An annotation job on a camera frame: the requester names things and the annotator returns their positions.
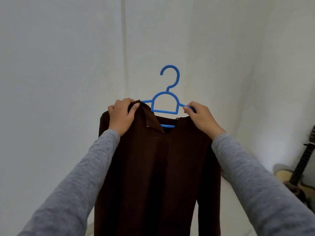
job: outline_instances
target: hand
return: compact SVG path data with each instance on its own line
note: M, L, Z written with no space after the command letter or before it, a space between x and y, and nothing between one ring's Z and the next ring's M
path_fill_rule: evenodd
M132 106L128 113L128 106L131 102L134 102L134 100L131 98L125 98L121 101L116 100L115 105L108 106L110 116L108 129L118 132L120 136L124 135L130 128L135 118L135 112L140 106L140 103L136 103Z
M194 107L197 113L194 113L189 107L183 107L184 112L190 116L196 127L207 134L212 140L226 132L215 121L208 107L196 102L190 102L187 106Z

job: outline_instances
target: person's left hand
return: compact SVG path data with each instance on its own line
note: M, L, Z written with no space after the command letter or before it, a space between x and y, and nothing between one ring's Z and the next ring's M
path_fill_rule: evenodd
M120 136L124 135L130 128L135 117L135 112L140 106L140 103L136 103L128 113L128 106L131 102L134 102L131 98L118 99L115 105L108 106L110 116L108 129L118 132Z

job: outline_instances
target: brown shirt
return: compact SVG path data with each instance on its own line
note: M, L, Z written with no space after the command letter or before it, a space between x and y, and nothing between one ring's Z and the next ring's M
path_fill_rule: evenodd
M175 127L164 132L161 124ZM108 125L105 112L99 135ZM155 116L141 103L97 197L94 235L189 236L196 200L199 235L220 235L220 166L211 143L190 117Z

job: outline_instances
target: person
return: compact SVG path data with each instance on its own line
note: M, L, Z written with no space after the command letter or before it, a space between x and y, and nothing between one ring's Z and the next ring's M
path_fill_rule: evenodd
M35 211L20 236L85 235L87 218L110 166L120 137L131 126L140 103L117 100L108 107L109 128L91 146L52 194ZM215 121L206 106L184 107L212 149L258 236L314 236L315 216Z

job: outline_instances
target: hanger hook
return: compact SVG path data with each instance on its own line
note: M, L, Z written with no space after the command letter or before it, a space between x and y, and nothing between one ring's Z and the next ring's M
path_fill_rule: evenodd
M169 65L163 67L163 69L162 69L161 72L160 72L160 75L163 75L164 70L166 70L166 69L168 69L168 68L175 69L175 71L176 71L176 73L177 73L177 77L176 77L175 83L172 84L172 85L170 85L170 86L168 86L168 87L166 88L166 91L167 91L167 92L169 92L169 89L170 89L170 88L174 88L174 87L178 84L178 82L179 82L179 70L178 70L178 68L177 68L176 66L174 66L174 65L169 64Z

